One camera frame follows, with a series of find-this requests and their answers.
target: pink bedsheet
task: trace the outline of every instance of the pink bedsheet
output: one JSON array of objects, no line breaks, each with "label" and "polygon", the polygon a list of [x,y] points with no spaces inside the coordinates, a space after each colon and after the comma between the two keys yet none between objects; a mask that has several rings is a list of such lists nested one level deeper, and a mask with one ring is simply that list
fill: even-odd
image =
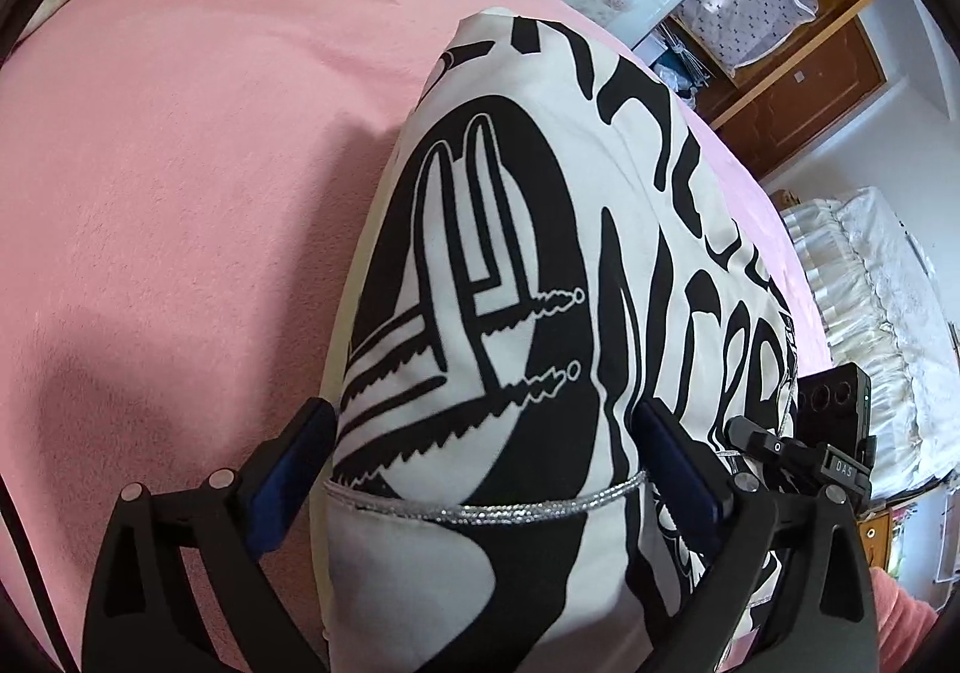
[{"label": "pink bedsheet", "polygon": [[[75,650],[119,489],[238,465],[316,393],[397,130],[457,22],[492,5],[623,50],[557,0],[74,0],[0,70],[0,471]],[[692,121],[790,301],[800,371],[824,368],[776,211]],[[266,569],[318,638],[304,519]],[[0,580],[30,606],[17,573],[0,534]]]}]

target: black and white patterned fabric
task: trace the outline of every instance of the black and white patterned fabric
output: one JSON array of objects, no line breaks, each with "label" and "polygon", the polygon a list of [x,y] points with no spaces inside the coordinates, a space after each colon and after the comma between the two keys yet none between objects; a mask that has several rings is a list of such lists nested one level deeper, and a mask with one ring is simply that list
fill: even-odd
[{"label": "black and white patterned fabric", "polygon": [[784,300],[678,101],[558,23],[464,21],[385,183],[325,486],[333,670],[632,673],[704,566],[631,412],[721,454],[738,414],[789,434]]}]

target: metal bolt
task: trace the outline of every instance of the metal bolt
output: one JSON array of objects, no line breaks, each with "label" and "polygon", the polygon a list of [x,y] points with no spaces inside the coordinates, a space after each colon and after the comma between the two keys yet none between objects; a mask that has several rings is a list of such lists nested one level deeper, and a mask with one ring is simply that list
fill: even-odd
[{"label": "metal bolt", "polygon": [[837,486],[837,484],[832,484],[827,486],[827,499],[829,499],[830,502],[835,502],[837,505],[843,505],[847,502],[847,493],[843,491],[843,489],[840,489],[840,486]]},{"label": "metal bolt", "polygon": [[741,491],[754,492],[760,489],[760,481],[757,481],[757,477],[752,472],[738,472],[733,476],[733,485]]},{"label": "metal bolt", "polygon": [[133,502],[133,500],[136,500],[141,494],[143,494],[142,484],[127,484],[123,489],[120,489],[120,499],[124,502]]},{"label": "metal bolt", "polygon": [[233,470],[228,470],[227,467],[224,467],[222,470],[217,470],[213,475],[208,478],[208,484],[213,487],[213,489],[227,489],[227,486],[233,483],[236,473]]}]

